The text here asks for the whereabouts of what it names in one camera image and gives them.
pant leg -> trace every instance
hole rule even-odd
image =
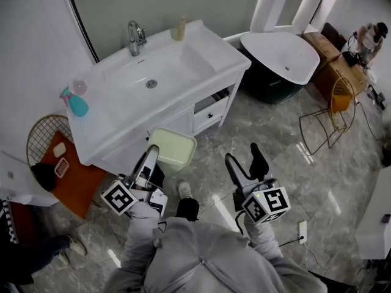
[[[176,217],[186,218],[190,222],[198,220],[200,205],[193,198],[184,198],[179,201]]]
[[[37,272],[50,264],[60,250],[69,248],[69,242],[69,237],[57,236],[44,241],[37,248],[30,248],[26,253],[26,259],[31,273]]]

marble floor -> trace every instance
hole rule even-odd
[[[363,93],[359,97],[375,134],[382,133],[379,113]],[[297,242],[282,247],[304,268],[328,278],[357,284],[365,274],[354,231],[375,186],[381,169],[381,144],[371,136],[360,107],[351,129],[329,149],[323,146],[309,156],[299,130],[299,117],[324,107],[312,85],[276,106],[258,102],[239,91],[221,128],[212,127],[197,136],[197,150],[190,166],[169,175],[164,190],[169,196],[167,215],[174,215],[178,203],[175,185],[187,179],[200,203],[199,218],[238,230],[235,225],[232,192],[234,185],[224,165],[226,153],[233,154],[244,168],[252,160],[250,144],[258,144],[272,162],[274,174],[287,188],[292,209],[272,223],[280,243],[298,236],[298,223],[308,221],[308,248]],[[303,124],[309,147],[324,138],[318,121]],[[101,185],[97,194],[105,188]],[[110,272],[117,267],[125,242],[128,217],[118,217],[105,205],[90,207],[87,219],[73,215],[61,204],[37,210],[49,235],[71,231],[86,245],[85,258],[68,251],[71,267],[57,258],[34,275],[35,284],[25,292],[100,292]]]

sleeve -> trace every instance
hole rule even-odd
[[[327,293],[327,287],[319,279],[282,256],[270,223],[256,225],[246,214],[244,225],[252,248],[271,263],[280,276],[285,292]]]
[[[259,223],[256,225],[246,214],[244,226],[247,229],[251,240],[251,246],[268,261],[274,258],[282,257],[279,244],[274,237],[274,231],[270,223]]]
[[[113,271],[104,293],[141,287],[147,266],[155,254],[154,241],[159,213],[145,202],[137,202],[129,213],[132,218],[122,253],[121,268]]]

drain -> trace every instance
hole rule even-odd
[[[147,81],[145,85],[147,86],[148,89],[153,89],[158,85],[158,82],[154,79],[151,79],[150,81]]]

power outlet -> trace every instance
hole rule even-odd
[[[304,239],[299,240],[300,244],[307,242],[307,221],[299,223],[299,237],[304,237]]]

